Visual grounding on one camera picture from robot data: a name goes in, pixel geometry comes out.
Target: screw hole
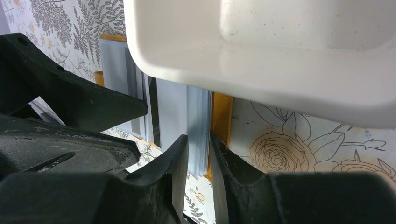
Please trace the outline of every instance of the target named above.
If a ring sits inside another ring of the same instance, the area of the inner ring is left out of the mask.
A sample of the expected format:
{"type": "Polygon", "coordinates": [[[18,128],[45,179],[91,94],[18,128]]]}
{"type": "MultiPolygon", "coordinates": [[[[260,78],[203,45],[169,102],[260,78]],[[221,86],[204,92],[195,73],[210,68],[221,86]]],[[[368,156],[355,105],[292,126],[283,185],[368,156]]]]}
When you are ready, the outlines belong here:
{"type": "Polygon", "coordinates": [[[25,46],[28,46],[28,45],[29,45],[29,43],[28,43],[25,39],[23,39],[23,38],[21,38],[21,37],[18,37],[18,41],[19,41],[19,43],[21,43],[22,45],[25,45],[25,46]]]}
{"type": "Polygon", "coordinates": [[[139,174],[139,173],[131,173],[131,174],[129,174],[128,177],[127,177],[128,180],[131,180],[131,179],[138,179],[138,178],[141,178],[141,174],[139,174]]]}
{"type": "Polygon", "coordinates": [[[58,69],[59,71],[65,71],[65,69],[64,69],[62,66],[58,66],[57,69],[58,69]]]}

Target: fern leaf drawing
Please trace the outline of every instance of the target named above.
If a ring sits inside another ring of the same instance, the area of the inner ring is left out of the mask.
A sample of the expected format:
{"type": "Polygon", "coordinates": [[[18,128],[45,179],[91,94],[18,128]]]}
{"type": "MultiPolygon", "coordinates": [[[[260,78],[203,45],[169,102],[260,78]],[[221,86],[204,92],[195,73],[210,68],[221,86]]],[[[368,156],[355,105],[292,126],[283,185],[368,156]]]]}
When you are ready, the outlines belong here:
{"type": "Polygon", "coordinates": [[[35,44],[36,46],[40,46],[40,44],[38,43],[38,39],[34,34],[26,32],[26,36],[29,38],[31,42],[33,42],[33,44],[35,44]]]}
{"type": "Polygon", "coordinates": [[[74,14],[74,49],[100,66],[100,34],[126,35],[123,0],[78,0],[74,14]]]}
{"type": "Polygon", "coordinates": [[[37,26],[42,27],[46,35],[56,33],[66,47],[71,43],[71,23],[62,5],[64,0],[31,0],[31,9],[37,26]]]}
{"type": "Polygon", "coordinates": [[[86,64],[83,58],[79,57],[77,64],[74,64],[71,60],[69,62],[73,65],[74,74],[88,81],[95,82],[95,71],[86,64]]]}

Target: white plastic tray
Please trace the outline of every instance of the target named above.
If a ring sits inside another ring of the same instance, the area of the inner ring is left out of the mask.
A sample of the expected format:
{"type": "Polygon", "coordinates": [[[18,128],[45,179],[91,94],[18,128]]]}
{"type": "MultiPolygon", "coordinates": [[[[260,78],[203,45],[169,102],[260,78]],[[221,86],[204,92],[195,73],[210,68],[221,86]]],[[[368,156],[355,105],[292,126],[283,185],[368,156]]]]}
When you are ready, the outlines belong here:
{"type": "Polygon", "coordinates": [[[365,127],[396,126],[394,0],[128,0],[141,70],[365,127]]]}

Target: floral wallpaper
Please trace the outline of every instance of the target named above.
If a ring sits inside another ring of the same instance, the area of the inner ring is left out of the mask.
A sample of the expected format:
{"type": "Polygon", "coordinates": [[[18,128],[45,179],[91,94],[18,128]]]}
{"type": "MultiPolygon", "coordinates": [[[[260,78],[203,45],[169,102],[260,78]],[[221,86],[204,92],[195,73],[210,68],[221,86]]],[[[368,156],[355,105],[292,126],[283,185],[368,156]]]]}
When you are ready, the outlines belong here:
{"type": "Polygon", "coordinates": [[[268,172],[371,172],[396,192],[396,131],[235,99],[230,149],[268,172]]]}
{"type": "MultiPolygon", "coordinates": [[[[100,34],[126,35],[123,0],[1,0],[11,33],[23,33],[53,61],[95,81],[102,70],[100,34]]],[[[37,101],[51,111],[44,100],[37,101]]],[[[141,153],[133,172],[161,154],[155,146],[116,127],[103,133],[135,141],[141,153]]],[[[184,213],[199,224],[215,223],[212,184],[187,175],[184,213]]]]}

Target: black plastic bracket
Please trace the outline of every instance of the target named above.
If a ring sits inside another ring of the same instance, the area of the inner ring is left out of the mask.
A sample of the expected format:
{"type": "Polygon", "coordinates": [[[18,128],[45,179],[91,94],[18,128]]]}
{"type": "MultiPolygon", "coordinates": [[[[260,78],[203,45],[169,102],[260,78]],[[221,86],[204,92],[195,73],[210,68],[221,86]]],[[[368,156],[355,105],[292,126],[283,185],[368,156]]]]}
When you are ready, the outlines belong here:
{"type": "Polygon", "coordinates": [[[14,173],[0,184],[0,223],[182,223],[187,165],[188,138],[182,135],[124,179],[14,173]]]}
{"type": "Polygon", "coordinates": [[[109,172],[137,163],[133,141],[0,114],[0,180],[13,172],[109,172]]]}
{"type": "Polygon", "coordinates": [[[66,71],[21,33],[0,36],[0,113],[41,96],[67,125],[102,132],[147,114],[143,100],[66,71]]]}
{"type": "Polygon", "coordinates": [[[394,223],[395,194],[371,173],[264,174],[212,136],[217,224],[394,223]]]}

